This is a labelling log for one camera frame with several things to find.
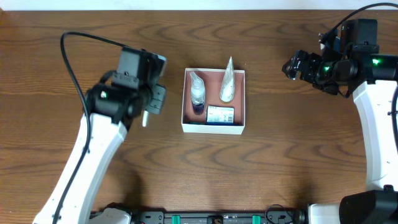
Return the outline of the green white toothbrush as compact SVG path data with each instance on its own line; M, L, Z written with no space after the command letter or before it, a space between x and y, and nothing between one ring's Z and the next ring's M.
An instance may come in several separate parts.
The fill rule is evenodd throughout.
M144 111L143 115L142 115L142 126L145 128L148 125L148 120L149 120L149 112L148 111Z

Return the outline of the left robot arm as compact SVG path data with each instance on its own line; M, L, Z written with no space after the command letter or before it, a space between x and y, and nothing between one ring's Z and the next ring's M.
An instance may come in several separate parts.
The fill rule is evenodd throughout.
M125 88L96 84L86 94L88 115L80 121L72 153L50 198L34 223L131 223L132 213L108 207L92 212L93 203L116 151L133 119L159 114L166 90L161 85Z

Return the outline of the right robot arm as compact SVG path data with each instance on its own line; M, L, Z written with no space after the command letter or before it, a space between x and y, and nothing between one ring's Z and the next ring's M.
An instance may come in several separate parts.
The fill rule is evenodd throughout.
M282 67L285 75L337 95L348 87L363 130L366 190L338 204L312 204L309 223L397 223L397 57L351 52L327 60L297 51Z

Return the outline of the green white soap bar pack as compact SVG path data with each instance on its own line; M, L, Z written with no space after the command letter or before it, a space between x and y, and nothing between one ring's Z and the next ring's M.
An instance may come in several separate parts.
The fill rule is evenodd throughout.
M209 105L206 111L206 124L232 125L234 123L234 108Z

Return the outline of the green white toothpaste tube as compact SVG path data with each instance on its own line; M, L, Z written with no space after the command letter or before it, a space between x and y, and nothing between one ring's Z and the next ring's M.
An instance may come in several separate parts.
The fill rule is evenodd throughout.
M199 121L189 121L187 124L192 124L192 125L206 125L204 122L199 122Z

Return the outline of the clear pump soap bottle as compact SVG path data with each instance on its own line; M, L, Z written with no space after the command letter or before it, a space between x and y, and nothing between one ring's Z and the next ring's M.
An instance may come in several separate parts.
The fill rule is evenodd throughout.
M191 102L193 112L196 115L201 115L205 110L206 91L204 81L195 73L190 72L191 78Z

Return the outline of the white floral lotion tube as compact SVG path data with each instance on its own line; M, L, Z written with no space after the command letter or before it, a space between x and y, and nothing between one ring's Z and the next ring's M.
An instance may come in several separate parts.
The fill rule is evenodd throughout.
M230 57L221 84L220 100L225 103L229 103L234 98L234 92L235 92L234 66L233 66L233 58Z

